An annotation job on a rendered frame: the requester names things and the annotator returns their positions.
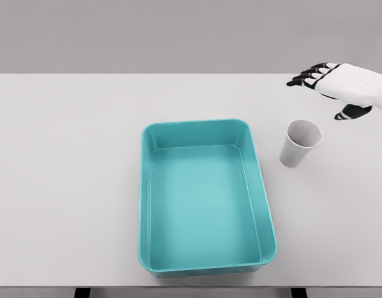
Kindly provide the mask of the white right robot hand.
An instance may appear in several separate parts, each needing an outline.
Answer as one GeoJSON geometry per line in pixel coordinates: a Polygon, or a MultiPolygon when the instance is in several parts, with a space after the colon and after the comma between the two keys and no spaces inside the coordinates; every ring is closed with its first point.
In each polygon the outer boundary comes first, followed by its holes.
{"type": "Polygon", "coordinates": [[[334,115],[334,119],[355,120],[376,107],[376,89],[381,78],[380,73],[349,63],[325,62],[300,72],[286,85],[302,86],[329,99],[344,102],[344,108],[334,115]]]}

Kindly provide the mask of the white paper cup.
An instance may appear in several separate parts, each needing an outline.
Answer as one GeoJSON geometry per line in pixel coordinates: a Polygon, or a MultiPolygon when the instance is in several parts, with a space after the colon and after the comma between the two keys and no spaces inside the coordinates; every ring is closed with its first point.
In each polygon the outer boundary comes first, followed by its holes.
{"type": "Polygon", "coordinates": [[[322,142],[319,127],[308,120],[294,120],[286,128],[280,162],[289,168],[299,166],[306,155],[322,142]]]}

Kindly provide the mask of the teal rectangular basket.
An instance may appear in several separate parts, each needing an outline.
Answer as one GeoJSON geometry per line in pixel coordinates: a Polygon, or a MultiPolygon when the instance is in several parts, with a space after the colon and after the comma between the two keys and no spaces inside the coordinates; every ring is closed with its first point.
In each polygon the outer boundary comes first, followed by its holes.
{"type": "Polygon", "coordinates": [[[250,126],[162,122],[141,134],[138,257],[156,278],[254,272],[278,244],[250,126]]]}

